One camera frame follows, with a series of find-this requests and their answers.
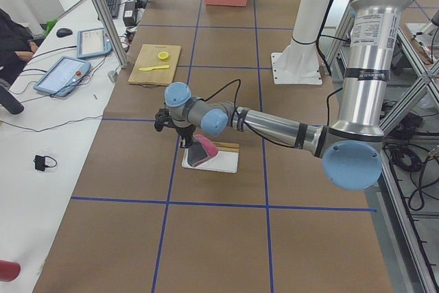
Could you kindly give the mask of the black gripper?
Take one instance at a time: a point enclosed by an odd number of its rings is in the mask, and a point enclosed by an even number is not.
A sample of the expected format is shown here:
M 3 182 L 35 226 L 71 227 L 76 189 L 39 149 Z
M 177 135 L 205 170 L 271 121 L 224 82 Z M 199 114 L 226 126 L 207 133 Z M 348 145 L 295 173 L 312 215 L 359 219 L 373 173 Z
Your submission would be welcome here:
M 195 130 L 196 127 L 192 124 L 187 127 L 176 127 L 176 132 L 182 139 L 180 142 L 181 148 L 190 148 L 193 145 L 193 133 Z

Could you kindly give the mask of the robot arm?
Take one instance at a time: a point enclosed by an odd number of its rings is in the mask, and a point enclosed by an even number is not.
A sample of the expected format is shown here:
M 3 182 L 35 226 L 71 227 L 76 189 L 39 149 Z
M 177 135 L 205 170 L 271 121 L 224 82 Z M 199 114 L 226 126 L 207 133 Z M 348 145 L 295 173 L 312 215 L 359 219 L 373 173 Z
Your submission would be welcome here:
M 381 175 L 384 137 L 379 116 L 385 96 L 402 12 L 413 0 L 350 0 L 355 13 L 350 54 L 344 72 L 337 119 L 328 126 L 307 125 L 239 107 L 234 102 L 210 104 L 174 82 L 165 89 L 165 107 L 156 114 L 155 128 L 173 128 L 195 167 L 209 159 L 196 128 L 217 136 L 225 128 L 253 132 L 264 139 L 322 159 L 329 180 L 344 189 L 360 190 Z

